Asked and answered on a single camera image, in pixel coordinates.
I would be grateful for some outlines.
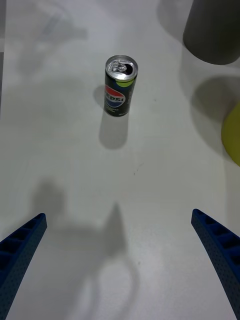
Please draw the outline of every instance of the soda can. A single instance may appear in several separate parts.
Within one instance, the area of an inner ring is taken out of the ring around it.
[[[104,110],[109,115],[122,117],[129,112],[138,69],[136,61],[127,55],[114,55],[107,60]]]

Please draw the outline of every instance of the gray cylinder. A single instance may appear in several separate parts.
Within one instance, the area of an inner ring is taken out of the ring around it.
[[[240,57],[240,0],[194,0],[183,34],[197,58],[227,65]]]

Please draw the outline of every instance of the pull tab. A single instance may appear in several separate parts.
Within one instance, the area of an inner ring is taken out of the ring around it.
[[[113,72],[123,73],[127,70],[127,67],[125,66],[125,64],[122,64],[119,61],[113,61],[111,64],[111,70]]]

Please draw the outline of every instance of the white table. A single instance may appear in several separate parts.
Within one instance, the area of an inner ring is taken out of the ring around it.
[[[240,234],[220,136],[238,63],[183,48],[187,0],[7,1],[1,239],[48,221],[7,319],[235,319],[191,215]],[[123,118],[102,109],[115,54],[139,66]]]

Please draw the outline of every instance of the yellow ball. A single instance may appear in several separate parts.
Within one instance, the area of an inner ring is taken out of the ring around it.
[[[226,152],[240,166],[240,102],[224,120],[221,140]]]

